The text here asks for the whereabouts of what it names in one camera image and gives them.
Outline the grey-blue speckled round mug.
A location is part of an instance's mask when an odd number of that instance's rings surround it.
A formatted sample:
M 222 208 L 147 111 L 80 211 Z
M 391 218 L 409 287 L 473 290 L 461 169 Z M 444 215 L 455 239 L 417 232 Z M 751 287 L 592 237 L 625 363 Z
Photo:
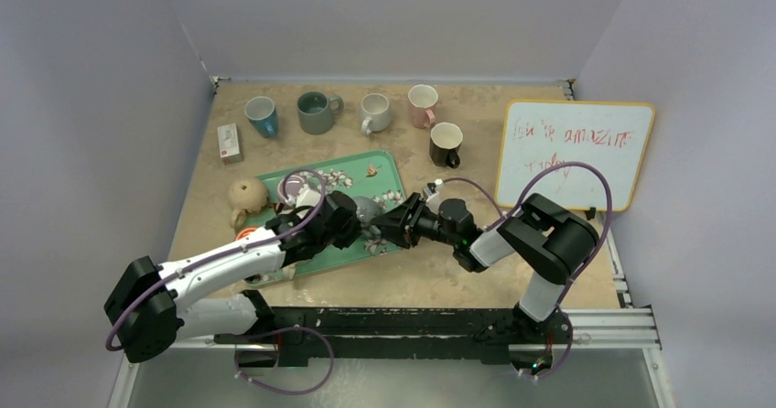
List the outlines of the grey-blue speckled round mug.
M 383 207 L 375 200 L 363 196 L 353 198 L 356 217 L 361 224 L 361 233 L 366 239 L 379 239 L 381 232 L 372 225 L 372 220 L 383 214 Z

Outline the black mug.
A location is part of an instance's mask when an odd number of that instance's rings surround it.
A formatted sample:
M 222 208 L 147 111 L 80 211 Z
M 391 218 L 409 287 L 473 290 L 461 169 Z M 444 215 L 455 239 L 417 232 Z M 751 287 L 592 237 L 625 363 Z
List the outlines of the black mug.
M 429 157 L 435 166 L 458 168 L 464 135 L 454 123 L 438 123 L 430 131 Z

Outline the white speckled round mug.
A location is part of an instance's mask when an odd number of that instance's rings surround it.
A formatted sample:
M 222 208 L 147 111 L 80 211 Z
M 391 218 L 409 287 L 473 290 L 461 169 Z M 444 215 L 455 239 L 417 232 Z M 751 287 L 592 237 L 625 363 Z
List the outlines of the white speckled round mug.
M 370 93 L 361 100 L 361 133 L 365 136 L 384 131 L 393 119 L 389 99 Z

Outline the grey flat-bottom mug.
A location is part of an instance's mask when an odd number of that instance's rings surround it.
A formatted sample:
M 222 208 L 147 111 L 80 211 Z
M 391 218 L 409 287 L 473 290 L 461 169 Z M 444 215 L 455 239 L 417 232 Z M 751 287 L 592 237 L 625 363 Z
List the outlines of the grey flat-bottom mug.
M 299 96 L 296 110 L 301 129 L 307 134 L 320 135 L 331 130 L 335 116 L 344 109 L 339 95 L 327 96 L 320 91 L 308 91 Z

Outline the pink faceted mug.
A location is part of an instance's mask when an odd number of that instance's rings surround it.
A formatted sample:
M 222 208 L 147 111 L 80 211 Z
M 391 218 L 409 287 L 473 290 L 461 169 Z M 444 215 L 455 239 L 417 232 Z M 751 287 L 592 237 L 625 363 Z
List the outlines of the pink faceted mug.
M 433 86 L 417 84 L 409 90 L 407 99 L 408 114 L 413 127 L 426 129 L 436 124 L 439 95 Z

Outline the blue textured mug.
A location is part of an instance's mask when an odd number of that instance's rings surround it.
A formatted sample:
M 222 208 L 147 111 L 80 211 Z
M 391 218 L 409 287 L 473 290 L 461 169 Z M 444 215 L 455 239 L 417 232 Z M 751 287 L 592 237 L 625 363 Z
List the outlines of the blue textured mug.
M 263 138 L 278 135 L 278 114 L 275 102 L 266 96 L 256 96 L 245 104 L 244 114 L 251 126 Z

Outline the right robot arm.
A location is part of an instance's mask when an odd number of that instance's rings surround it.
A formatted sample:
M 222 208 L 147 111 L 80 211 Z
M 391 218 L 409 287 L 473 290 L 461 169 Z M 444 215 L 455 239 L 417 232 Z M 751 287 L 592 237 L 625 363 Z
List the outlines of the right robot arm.
M 445 199 L 431 208 L 417 193 L 374 217 L 371 225 L 383 239 L 403 249 L 422 239 L 447 244 L 468 272 L 481 273 L 519 255 L 533 269 L 513 318 L 516 334 L 527 341 L 548 331 L 572 276 L 595 257 L 600 243 L 590 224 L 538 193 L 527 198 L 517 215 L 489 231 L 476 224 L 464 200 Z

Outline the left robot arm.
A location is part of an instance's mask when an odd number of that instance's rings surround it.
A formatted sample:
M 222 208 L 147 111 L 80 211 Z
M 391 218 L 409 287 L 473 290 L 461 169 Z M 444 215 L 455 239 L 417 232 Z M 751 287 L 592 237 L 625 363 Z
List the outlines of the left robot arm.
M 200 255 L 156 264 L 147 256 L 130 262 L 103 310 L 112 327 L 109 351 L 132 363 L 150 360 L 176 340 L 205 334 L 241 334 L 249 342 L 270 337 L 273 319 L 256 294 L 224 302 L 209 294 L 256 274 L 304 262 L 333 246 L 345 249 L 361 236 L 357 205 L 334 191 L 313 207 L 271 218 L 248 236 Z

